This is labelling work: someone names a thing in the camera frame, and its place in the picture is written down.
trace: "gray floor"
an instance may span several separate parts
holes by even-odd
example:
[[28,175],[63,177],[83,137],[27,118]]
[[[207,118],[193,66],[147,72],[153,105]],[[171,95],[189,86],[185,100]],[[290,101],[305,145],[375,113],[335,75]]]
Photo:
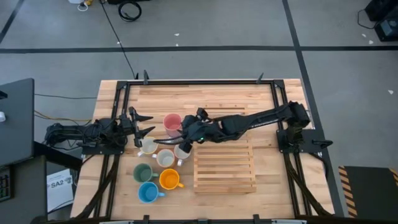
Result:
[[[356,12],[369,0],[289,0],[302,46],[397,45],[381,43],[373,30],[356,24]],[[142,17],[120,20],[106,5],[125,47],[221,45],[293,46],[280,0],[152,0],[140,3]],[[16,0],[0,7],[0,30]],[[371,25],[366,15],[363,23]],[[98,1],[79,12],[67,0],[25,0],[1,49],[119,47]],[[333,167],[398,169],[398,52],[304,52]],[[301,78],[294,51],[128,52],[135,72],[155,78]],[[122,53],[0,54],[0,84],[33,77],[36,93],[96,96],[100,80],[132,79]],[[93,100],[35,98],[47,115],[86,119]],[[52,122],[35,120],[42,141]],[[51,165],[50,172],[60,168]],[[64,208],[51,218],[66,218]]]

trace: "mug handle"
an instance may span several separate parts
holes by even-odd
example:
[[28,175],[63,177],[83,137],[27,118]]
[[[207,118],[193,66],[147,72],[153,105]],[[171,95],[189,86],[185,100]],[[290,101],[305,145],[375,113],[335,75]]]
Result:
[[184,161],[182,159],[179,159],[177,162],[177,166],[182,166],[184,164]]

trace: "green mug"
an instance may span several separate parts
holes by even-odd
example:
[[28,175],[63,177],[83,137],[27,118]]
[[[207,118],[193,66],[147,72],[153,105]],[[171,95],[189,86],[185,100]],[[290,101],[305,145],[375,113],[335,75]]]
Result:
[[150,181],[153,177],[158,177],[159,174],[153,172],[149,164],[138,164],[133,172],[134,180],[143,183]]

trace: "wooden table top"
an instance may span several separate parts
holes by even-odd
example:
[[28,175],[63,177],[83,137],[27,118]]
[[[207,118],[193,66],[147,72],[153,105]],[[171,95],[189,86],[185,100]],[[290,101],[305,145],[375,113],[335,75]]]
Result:
[[[284,81],[287,99],[302,103],[307,108],[300,80]],[[93,119],[111,116],[116,83],[117,80],[101,82]],[[122,92],[118,114],[121,113],[123,95]],[[152,120],[140,123],[140,129],[155,126],[149,136],[164,138],[167,135],[162,120],[169,113],[178,113],[184,117],[186,114],[195,114],[198,107],[204,107],[210,117],[217,117],[226,114],[257,113],[272,109],[274,104],[271,88],[265,85],[148,85],[131,88],[128,106],[135,107],[141,115],[154,117]],[[160,187],[159,179],[154,179],[160,191],[166,193],[166,197],[152,204],[140,203],[137,198],[139,183],[132,178],[132,171],[137,164],[143,162],[150,164],[155,172],[161,173],[163,169],[153,158],[137,157],[139,150],[134,147],[133,136],[129,136],[125,153],[119,163],[112,220],[142,220],[144,215],[150,215],[151,220],[251,219],[253,214],[259,214],[260,218],[293,218],[287,174],[283,155],[278,150],[276,129],[277,125],[272,124],[247,132],[251,138],[254,154],[257,185],[255,193],[195,194],[193,156],[190,156],[182,167],[174,168],[180,173],[180,181],[185,188],[164,190]],[[159,145],[159,149],[173,149],[173,147]],[[301,154],[300,157],[307,187],[323,207],[333,213],[322,162],[308,154]],[[96,155],[81,168],[71,217],[77,216],[96,192],[102,161],[103,156]],[[296,189],[300,211],[304,214],[301,193],[298,187]],[[107,198],[108,192],[105,192],[101,215],[105,214]]]

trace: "pink mug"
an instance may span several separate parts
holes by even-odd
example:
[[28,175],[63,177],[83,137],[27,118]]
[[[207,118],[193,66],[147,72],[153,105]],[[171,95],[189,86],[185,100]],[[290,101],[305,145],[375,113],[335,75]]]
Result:
[[163,119],[163,126],[170,137],[180,136],[181,134],[177,130],[181,129],[181,116],[178,114],[166,115]]

